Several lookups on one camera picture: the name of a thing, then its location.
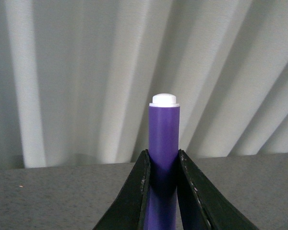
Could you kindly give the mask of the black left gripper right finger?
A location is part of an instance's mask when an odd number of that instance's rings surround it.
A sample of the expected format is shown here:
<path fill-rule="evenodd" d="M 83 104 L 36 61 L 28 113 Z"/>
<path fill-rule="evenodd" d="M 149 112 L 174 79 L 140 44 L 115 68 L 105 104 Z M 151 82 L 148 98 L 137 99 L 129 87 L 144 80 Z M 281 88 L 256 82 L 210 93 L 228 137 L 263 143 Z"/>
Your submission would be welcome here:
<path fill-rule="evenodd" d="M 185 230 L 257 230 L 179 150 L 177 195 Z"/>

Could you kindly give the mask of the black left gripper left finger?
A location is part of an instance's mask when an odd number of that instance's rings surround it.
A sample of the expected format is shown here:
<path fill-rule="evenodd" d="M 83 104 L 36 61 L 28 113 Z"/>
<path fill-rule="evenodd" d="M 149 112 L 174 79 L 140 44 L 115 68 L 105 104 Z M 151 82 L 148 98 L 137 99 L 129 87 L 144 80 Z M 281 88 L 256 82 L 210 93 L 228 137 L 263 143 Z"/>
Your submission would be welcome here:
<path fill-rule="evenodd" d="M 144 229 L 150 171 L 148 150 L 143 150 L 118 196 L 95 225 L 95 230 Z"/>

